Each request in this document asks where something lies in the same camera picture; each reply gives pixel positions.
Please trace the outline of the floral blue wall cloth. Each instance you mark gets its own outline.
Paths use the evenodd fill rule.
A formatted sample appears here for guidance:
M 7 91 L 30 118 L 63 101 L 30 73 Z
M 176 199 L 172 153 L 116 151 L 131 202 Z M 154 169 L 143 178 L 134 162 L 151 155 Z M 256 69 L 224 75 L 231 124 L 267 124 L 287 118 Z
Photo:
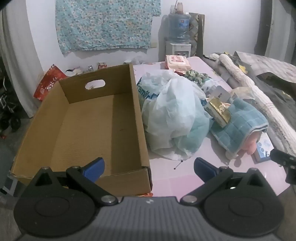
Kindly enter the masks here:
M 56 1 L 62 54 L 120 48 L 149 49 L 152 20 L 161 1 Z

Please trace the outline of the pink wet wipes pack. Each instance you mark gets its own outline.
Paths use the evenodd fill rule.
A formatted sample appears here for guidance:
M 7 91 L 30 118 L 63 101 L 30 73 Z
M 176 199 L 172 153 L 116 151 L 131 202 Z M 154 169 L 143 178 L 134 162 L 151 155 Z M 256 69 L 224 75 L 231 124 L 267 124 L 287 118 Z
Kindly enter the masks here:
M 181 55 L 167 55 L 165 66 L 166 68 L 174 69 L 175 71 L 188 71 L 191 69 L 191 65 L 187 58 Z

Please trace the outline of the brown cardboard box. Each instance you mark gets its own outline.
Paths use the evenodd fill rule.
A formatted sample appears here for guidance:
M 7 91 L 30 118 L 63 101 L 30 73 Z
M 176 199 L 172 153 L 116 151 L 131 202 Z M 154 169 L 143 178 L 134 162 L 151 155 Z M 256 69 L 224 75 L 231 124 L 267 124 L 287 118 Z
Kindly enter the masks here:
M 132 65 L 54 84 L 15 157 L 12 174 L 29 184 L 42 167 L 65 171 L 105 161 L 96 184 L 116 196 L 151 192 L 152 178 Z

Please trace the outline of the grey checkered quilt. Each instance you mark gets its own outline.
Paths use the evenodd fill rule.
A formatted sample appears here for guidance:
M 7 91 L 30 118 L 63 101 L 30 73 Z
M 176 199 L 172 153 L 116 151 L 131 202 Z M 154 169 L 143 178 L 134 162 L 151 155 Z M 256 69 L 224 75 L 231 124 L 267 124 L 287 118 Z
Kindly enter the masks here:
M 250 65 L 256 75 L 272 73 L 273 75 L 287 82 L 295 83 L 296 81 L 295 66 L 290 63 L 279 61 L 266 56 L 249 54 L 239 51 L 235 51 L 234 55 L 239 57 L 241 61 Z

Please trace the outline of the gold tissue pack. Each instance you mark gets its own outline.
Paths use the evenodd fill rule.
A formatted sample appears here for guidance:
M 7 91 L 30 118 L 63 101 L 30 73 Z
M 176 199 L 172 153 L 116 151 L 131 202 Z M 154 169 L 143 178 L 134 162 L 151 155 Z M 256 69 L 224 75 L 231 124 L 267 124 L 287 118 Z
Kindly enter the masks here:
M 231 120 L 231 113 L 227 106 L 218 98 L 214 97 L 204 106 L 205 111 L 221 126 L 226 127 Z

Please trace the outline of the dark grey bed sheet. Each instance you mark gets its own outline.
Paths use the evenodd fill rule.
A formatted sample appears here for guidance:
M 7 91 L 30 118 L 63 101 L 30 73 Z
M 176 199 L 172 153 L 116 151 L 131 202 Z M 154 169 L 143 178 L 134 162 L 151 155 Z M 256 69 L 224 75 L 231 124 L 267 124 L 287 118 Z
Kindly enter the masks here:
M 251 66 L 241 61 L 238 57 L 230 57 L 234 64 L 243 67 L 243 73 L 250 77 L 255 85 L 269 97 L 275 107 L 285 117 L 292 128 L 295 128 L 295 87 L 276 76 L 255 75 Z M 226 67 L 210 58 L 203 56 L 202 60 L 208 64 L 232 89 L 241 87 L 242 84 L 236 80 Z

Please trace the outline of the green fabric scrunchie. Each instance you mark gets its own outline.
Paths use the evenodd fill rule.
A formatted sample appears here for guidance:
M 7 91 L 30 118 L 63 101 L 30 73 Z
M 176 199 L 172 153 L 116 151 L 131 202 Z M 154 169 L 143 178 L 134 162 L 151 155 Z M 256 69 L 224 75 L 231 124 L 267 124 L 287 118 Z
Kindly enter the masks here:
M 210 77 L 206 73 L 199 73 L 196 70 L 189 70 L 185 73 L 185 78 L 202 86 Z

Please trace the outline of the pink plush toy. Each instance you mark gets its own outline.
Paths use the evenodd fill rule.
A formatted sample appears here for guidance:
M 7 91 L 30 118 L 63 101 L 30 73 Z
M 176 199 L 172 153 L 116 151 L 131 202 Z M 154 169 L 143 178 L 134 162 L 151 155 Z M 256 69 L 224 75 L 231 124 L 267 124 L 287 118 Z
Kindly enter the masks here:
M 248 155 L 252 155 L 257 148 L 257 141 L 260 139 L 262 135 L 262 131 L 256 131 L 251 133 L 243 142 L 241 147 L 238 149 L 236 153 L 231 153 L 229 151 L 225 152 L 225 156 L 228 160 L 233 160 L 238 157 L 240 152 L 247 153 Z

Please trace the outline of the blue white tissue pack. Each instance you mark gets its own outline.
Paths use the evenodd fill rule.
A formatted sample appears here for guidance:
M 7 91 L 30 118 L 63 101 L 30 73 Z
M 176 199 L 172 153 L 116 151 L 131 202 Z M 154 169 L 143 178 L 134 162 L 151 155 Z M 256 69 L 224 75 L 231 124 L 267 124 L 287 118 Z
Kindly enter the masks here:
M 206 97 L 208 98 L 220 97 L 223 93 L 223 89 L 219 85 L 219 82 L 213 79 L 209 79 L 205 81 L 201 89 L 203 90 L 203 92 L 206 94 Z

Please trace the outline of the red snack bag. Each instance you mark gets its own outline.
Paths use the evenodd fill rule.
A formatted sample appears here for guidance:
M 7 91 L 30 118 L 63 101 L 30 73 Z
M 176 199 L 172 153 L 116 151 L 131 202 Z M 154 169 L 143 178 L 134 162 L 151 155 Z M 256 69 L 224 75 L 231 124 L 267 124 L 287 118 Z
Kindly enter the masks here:
M 39 101 L 43 101 L 54 84 L 65 78 L 67 78 L 67 76 L 53 64 L 41 79 L 33 97 Z

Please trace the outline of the white water dispenser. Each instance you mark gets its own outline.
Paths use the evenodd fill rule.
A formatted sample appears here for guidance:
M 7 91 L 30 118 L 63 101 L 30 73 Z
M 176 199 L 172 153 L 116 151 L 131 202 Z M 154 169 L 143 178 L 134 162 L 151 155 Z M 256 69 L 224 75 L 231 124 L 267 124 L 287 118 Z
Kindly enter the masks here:
M 166 41 L 166 55 L 191 56 L 191 44 Z

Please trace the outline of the blue checkered towel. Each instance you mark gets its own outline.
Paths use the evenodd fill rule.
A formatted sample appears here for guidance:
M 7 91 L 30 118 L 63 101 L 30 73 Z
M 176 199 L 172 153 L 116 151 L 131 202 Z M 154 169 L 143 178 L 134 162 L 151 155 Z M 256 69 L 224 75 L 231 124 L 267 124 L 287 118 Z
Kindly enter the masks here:
M 229 124 L 221 127 L 214 123 L 210 131 L 220 146 L 236 155 L 252 133 L 266 132 L 268 121 L 254 106 L 240 98 L 234 99 L 228 110 L 231 114 Z

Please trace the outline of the large white plastic bag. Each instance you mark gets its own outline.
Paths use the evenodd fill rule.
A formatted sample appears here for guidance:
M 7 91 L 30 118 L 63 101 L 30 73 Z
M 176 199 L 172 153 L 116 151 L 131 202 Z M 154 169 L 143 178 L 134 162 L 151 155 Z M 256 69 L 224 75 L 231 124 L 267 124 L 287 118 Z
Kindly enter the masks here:
M 139 79 L 137 91 L 150 150 L 178 161 L 193 156 L 214 122 L 202 106 L 203 90 L 171 70 L 156 70 Z

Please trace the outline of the blue white medicine box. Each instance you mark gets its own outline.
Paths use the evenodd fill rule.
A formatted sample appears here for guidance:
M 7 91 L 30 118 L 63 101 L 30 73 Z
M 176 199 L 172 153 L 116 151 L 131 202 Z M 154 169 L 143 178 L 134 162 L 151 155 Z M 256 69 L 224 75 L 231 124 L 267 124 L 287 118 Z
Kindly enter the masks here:
M 256 143 L 256 151 L 254 156 L 257 163 L 270 161 L 270 152 L 274 149 L 274 146 L 267 133 L 262 133 L 260 139 Z

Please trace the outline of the blue water bottle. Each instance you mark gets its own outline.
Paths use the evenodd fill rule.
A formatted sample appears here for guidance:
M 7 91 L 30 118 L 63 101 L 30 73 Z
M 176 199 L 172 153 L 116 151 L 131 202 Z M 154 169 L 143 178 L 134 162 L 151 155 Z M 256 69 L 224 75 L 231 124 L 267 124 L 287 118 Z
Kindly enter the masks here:
M 169 14 L 168 39 L 174 43 L 188 44 L 190 42 L 189 24 L 191 16 L 187 14 Z

